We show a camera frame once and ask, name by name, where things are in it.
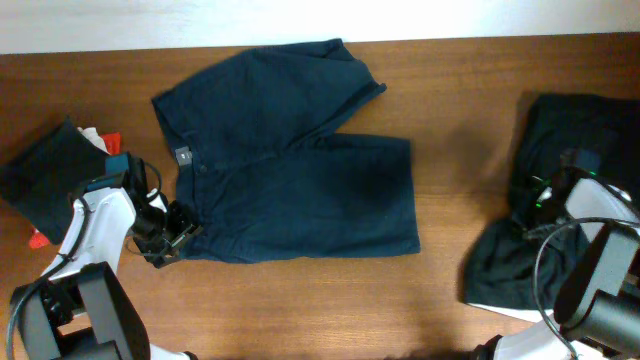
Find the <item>navy blue shorts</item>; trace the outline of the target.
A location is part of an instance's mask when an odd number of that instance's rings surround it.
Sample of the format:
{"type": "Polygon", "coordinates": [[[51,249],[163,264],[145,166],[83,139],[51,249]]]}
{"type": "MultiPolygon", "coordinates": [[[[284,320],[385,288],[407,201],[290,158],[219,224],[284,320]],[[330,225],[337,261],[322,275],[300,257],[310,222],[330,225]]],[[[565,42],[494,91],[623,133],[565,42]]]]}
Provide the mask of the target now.
{"type": "Polygon", "coordinates": [[[181,257],[418,253],[409,141],[341,132],[384,89],[331,39],[246,50],[157,95],[177,201],[202,228],[181,257]]]}

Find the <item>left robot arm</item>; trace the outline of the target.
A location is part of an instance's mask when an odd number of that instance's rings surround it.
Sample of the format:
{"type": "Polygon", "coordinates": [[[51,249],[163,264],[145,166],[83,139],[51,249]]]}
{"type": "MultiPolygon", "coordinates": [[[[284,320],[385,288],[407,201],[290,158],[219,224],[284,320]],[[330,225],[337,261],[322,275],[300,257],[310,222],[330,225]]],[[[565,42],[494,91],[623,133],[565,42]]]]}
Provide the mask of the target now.
{"type": "Polygon", "coordinates": [[[30,359],[193,360],[151,343],[116,272],[123,251],[160,269],[202,227],[178,202],[151,190],[150,164],[110,156],[104,173],[73,194],[73,218],[59,253],[32,283],[14,290],[6,355],[22,342],[30,359]]]}

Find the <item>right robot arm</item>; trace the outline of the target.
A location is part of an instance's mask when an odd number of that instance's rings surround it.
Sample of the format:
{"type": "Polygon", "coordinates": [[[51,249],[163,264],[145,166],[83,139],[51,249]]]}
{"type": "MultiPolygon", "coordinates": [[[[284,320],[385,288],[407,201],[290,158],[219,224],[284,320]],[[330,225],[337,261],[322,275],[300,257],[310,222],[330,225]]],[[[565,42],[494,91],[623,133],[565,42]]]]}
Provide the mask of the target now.
{"type": "Polygon", "coordinates": [[[639,158],[564,146],[515,158],[510,217],[490,225],[463,270],[469,305],[518,317],[490,359],[639,355],[639,158]]]}

